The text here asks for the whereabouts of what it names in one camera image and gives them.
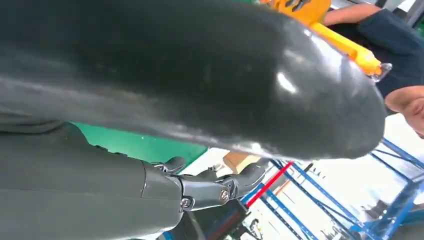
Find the screw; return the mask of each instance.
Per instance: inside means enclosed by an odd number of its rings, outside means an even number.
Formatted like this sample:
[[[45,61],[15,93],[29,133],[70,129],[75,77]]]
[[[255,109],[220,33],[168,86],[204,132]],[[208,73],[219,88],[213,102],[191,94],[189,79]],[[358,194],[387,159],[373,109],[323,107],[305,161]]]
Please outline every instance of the screw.
[[[181,207],[182,208],[188,208],[188,207],[190,207],[190,204],[192,204],[192,201],[190,201],[190,199],[188,199],[188,198],[181,199]]]
[[[223,188],[221,190],[221,194],[219,195],[219,199],[223,202],[226,203],[228,201],[228,199],[230,198],[230,192],[228,190],[228,188]]]

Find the blue metal rack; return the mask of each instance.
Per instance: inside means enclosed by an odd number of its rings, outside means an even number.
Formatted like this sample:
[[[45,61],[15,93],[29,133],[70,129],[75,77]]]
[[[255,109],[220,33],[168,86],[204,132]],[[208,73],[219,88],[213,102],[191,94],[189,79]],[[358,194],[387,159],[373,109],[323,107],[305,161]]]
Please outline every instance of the blue metal rack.
[[[353,215],[347,208],[343,207],[343,205],[338,202],[333,196],[331,196],[322,186],[320,186],[314,179],[312,179],[306,172],[304,172],[299,166],[293,164],[292,167],[300,173],[302,177],[305,178],[306,181],[309,181],[317,190],[319,190],[327,199],[329,199],[338,209],[333,209],[325,203],[319,201],[315,197],[313,197],[308,191],[305,190],[290,174],[287,172],[285,176],[295,185],[297,186],[307,197],[309,197],[327,216],[333,220],[334,223],[339,225],[339,227],[344,230],[344,232],[351,238],[357,239],[354,235],[354,232],[362,232],[365,233],[372,240],[388,240],[396,231],[396,229],[403,224],[404,221],[412,221],[406,219],[411,209],[414,207],[414,200],[419,193],[424,191],[424,175],[420,175],[420,177],[409,178],[402,172],[398,171],[390,164],[385,162],[376,153],[386,154],[392,157],[395,157],[399,160],[407,161],[412,164],[416,168],[420,169],[424,173],[424,163],[419,161],[417,158],[413,157],[406,151],[402,150],[392,142],[387,139],[383,139],[382,144],[386,146],[388,149],[393,151],[395,154],[386,152],[380,149],[374,150],[370,153],[374,159],[382,163],[388,169],[392,170],[398,176],[400,176],[403,180],[406,181],[406,186],[403,190],[396,196],[393,203],[384,211],[383,215],[381,215],[378,220],[373,222],[361,222],[355,215]],[[281,161],[272,160],[271,161],[278,169],[283,167]],[[259,189],[263,187],[263,184],[258,186],[254,191],[250,194],[246,195],[242,202],[247,202]],[[267,191],[266,195],[271,198],[277,205],[290,217],[292,220],[300,227],[301,231],[305,235],[306,239],[318,240],[308,228],[300,222],[300,220],[293,215],[293,213],[271,192]],[[265,205],[274,213],[276,216],[283,222],[289,230],[295,234],[297,239],[302,239],[298,233],[296,233],[293,228],[288,225],[288,223],[281,217],[281,215],[267,202],[267,200],[261,197],[261,200],[265,203]],[[347,222],[352,224],[352,227],[347,228],[343,225],[333,214],[343,218]],[[416,221],[420,219],[419,217],[415,217],[413,220]]]

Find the dark blue shirt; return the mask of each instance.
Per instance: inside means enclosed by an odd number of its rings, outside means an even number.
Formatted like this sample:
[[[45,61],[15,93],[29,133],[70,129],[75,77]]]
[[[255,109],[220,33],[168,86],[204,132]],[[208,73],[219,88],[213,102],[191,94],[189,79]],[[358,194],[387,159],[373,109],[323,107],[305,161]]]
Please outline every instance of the dark blue shirt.
[[[383,98],[410,86],[424,85],[424,38],[400,17],[383,9],[358,24],[338,24],[335,32],[366,47],[393,69],[377,87]]]

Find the green floor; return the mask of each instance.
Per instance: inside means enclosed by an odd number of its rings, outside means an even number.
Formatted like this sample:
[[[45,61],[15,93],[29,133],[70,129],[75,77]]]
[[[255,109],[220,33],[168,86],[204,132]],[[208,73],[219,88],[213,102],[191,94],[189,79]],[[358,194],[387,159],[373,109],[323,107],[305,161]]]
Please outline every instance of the green floor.
[[[92,145],[100,145],[112,153],[124,153],[147,162],[166,162],[183,157],[187,163],[206,152],[207,147],[175,140],[75,123]]]

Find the red bar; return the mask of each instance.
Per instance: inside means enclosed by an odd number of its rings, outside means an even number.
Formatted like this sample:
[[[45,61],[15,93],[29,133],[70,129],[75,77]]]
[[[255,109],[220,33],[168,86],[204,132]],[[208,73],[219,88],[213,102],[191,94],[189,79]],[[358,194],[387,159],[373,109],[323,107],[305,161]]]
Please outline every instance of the red bar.
[[[277,172],[277,174],[275,176],[273,176],[266,184],[265,186],[263,186],[253,197],[252,199],[250,199],[250,201],[246,204],[246,206],[248,208],[250,208],[252,206],[252,204],[254,202],[256,202],[256,200],[258,200],[262,194],[264,194],[270,187],[271,185],[279,178],[281,177],[281,175],[283,175],[287,169],[290,168],[290,166],[293,164],[293,162],[289,162],[287,163],[287,165],[285,165],[279,172]]]

